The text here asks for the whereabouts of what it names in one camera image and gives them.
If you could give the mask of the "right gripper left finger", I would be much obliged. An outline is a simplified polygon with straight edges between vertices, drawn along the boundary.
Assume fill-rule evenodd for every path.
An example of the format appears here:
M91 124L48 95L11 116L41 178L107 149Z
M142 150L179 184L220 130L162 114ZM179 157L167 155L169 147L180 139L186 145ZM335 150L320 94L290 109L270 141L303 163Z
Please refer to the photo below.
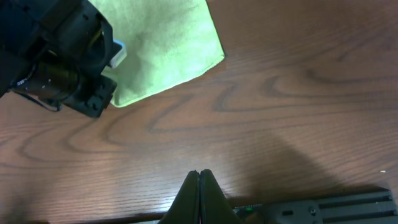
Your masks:
M159 224L199 224L200 223L200 175L190 171L171 207Z

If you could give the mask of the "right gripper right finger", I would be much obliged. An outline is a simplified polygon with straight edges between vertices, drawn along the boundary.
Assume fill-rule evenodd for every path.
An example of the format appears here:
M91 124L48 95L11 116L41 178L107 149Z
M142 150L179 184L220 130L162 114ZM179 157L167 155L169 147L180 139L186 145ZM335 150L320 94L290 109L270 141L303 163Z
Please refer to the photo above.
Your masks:
M209 169L200 172L200 223L241 224Z

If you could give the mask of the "green microfiber cloth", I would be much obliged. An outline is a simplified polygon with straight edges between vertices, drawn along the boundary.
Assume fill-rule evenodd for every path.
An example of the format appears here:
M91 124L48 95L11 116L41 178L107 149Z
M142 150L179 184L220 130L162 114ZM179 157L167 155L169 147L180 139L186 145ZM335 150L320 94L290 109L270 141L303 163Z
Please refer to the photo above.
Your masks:
M225 57L205 0L92 0L127 56L104 75L122 108L203 75Z

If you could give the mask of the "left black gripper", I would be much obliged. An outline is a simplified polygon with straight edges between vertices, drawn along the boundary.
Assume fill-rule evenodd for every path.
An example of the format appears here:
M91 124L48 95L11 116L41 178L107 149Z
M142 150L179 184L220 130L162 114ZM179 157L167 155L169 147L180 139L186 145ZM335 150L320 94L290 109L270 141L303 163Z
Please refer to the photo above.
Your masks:
M98 118L117 87L102 74L113 40L111 24L88 0L2 0L1 94Z

